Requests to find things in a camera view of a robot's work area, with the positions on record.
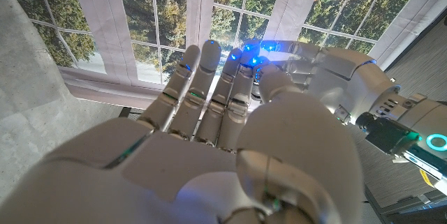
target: window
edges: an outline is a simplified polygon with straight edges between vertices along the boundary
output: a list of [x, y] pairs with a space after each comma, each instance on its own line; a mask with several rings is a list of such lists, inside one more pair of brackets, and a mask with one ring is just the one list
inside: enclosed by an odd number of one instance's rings
[[186, 0], [123, 0], [140, 81], [166, 84], [186, 48]]
[[58, 66], [105, 73], [78, 0], [18, 1]]
[[214, 0], [210, 38], [221, 47], [220, 75], [228, 53], [244, 41], [264, 37], [276, 0]]
[[298, 40], [367, 54], [409, 0], [315, 0]]

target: gray floor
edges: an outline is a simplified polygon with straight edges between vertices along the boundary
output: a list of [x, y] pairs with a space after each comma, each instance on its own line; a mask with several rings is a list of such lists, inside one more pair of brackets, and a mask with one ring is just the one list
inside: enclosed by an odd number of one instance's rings
[[16, 0], [0, 0], [0, 201], [45, 153], [121, 108], [78, 100]]
[[[447, 27], [442, 20], [387, 72], [402, 85], [400, 95], [420, 93], [447, 101], [446, 42]], [[434, 190], [423, 181], [418, 168], [409, 163], [392, 163], [390, 156], [364, 140], [364, 133], [355, 126], [350, 129], [358, 144], [365, 183], [381, 207]]]

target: robotic hand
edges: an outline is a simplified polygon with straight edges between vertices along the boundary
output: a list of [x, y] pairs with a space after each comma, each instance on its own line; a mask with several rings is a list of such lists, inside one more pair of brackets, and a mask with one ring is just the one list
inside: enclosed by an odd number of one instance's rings
[[261, 47], [298, 55], [300, 60], [277, 63], [297, 87], [343, 124], [361, 127], [383, 152], [430, 173], [439, 180], [434, 187], [447, 194], [447, 106], [420, 94], [398, 95], [400, 86], [359, 52], [290, 41], [263, 41]]
[[[287, 63], [288, 76], [262, 48], [302, 60]], [[213, 40], [201, 53], [188, 47], [136, 122], [110, 120], [46, 155], [3, 202], [0, 222], [357, 223], [360, 162], [339, 120], [392, 118], [405, 101], [398, 86], [364, 54], [252, 40], [229, 54], [193, 135], [220, 54]], [[263, 105], [247, 120], [252, 91]], [[415, 99], [399, 120], [422, 124], [438, 108]], [[367, 119], [369, 135], [383, 125]]]

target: blue light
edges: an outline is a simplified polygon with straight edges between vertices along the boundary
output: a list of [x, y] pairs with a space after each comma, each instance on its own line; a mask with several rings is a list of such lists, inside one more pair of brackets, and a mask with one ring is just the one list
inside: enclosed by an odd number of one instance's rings
[[[444, 146], [442, 146], [442, 147], [437, 147], [437, 146], [435, 146], [435, 145], [432, 144], [432, 140], [433, 140], [434, 138], [441, 138], [441, 139], [443, 139], [446, 143], [445, 143]], [[444, 136], [444, 135], [442, 135], [442, 134], [437, 134], [437, 133], [435, 133], [435, 134], [431, 134], [430, 136], [427, 137], [427, 145], [428, 145], [431, 149], [433, 149], [433, 150], [435, 150], [435, 151], [447, 151], [447, 137]]]
[[271, 50], [276, 50], [277, 44], [275, 42], [272, 42], [272, 41], [263, 41], [261, 43], [261, 47], [264, 50], [271, 51]]

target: gray concrete wall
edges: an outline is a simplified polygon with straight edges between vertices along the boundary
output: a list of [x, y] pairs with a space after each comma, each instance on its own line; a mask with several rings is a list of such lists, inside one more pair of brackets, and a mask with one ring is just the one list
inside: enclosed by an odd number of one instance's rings
[[48, 151], [121, 107], [78, 100], [16, 0], [0, 0], [0, 201]]

